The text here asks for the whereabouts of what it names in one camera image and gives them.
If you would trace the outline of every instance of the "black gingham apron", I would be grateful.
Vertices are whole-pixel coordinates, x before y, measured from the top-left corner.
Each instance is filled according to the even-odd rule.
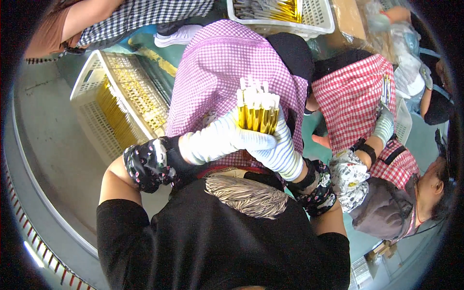
[[[113,14],[82,32],[78,47],[113,38],[142,26],[206,16],[214,0],[126,0]]]

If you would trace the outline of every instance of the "white patterned sleeve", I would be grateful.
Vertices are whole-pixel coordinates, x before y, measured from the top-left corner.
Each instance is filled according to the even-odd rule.
[[[335,193],[344,213],[349,213],[360,205],[367,195],[370,177],[367,166],[347,149],[335,154],[329,163],[330,175]]]

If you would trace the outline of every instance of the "ear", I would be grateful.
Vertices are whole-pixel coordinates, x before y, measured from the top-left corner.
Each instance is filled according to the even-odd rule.
[[[435,185],[435,194],[441,194],[443,192],[443,187],[445,185],[443,184],[443,181],[439,180],[437,184]]]

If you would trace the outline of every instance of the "white sneaker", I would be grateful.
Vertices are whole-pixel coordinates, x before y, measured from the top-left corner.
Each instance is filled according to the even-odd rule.
[[[203,28],[201,25],[185,25],[169,36],[156,34],[155,45],[157,47],[166,47],[173,44],[187,45],[192,40],[195,33],[201,28]]]

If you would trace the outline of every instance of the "checkered apron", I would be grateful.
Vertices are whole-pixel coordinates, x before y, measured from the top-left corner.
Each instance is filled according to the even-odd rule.
[[[126,0],[113,14],[82,32],[78,47],[110,39],[142,26],[206,16],[214,0]]]
[[[392,86],[388,109],[396,116],[393,68],[380,54],[334,71],[312,84],[314,96],[327,123],[334,154],[372,134],[377,121],[384,75],[390,78]],[[372,177],[383,178],[397,188],[404,189],[412,174],[419,173],[412,154],[408,150],[404,151],[389,166],[381,161],[399,146],[401,144],[396,140],[389,142],[370,172]]]
[[[295,150],[303,151],[301,124],[308,81],[290,74],[270,43],[251,29],[230,20],[214,22],[198,31],[185,49],[176,73],[167,136],[195,132],[211,119],[237,106],[240,78],[269,81],[269,90],[280,95],[287,119],[288,109],[297,113],[293,135]],[[246,151],[213,162],[217,165],[262,168]]]
[[[413,174],[419,175],[419,167],[411,152],[409,150],[403,151],[390,165],[382,161],[386,160],[391,153],[401,146],[403,144],[398,140],[387,142],[377,161],[371,167],[370,172],[372,177],[382,178],[393,183],[398,189],[405,189],[405,184],[411,176]]]

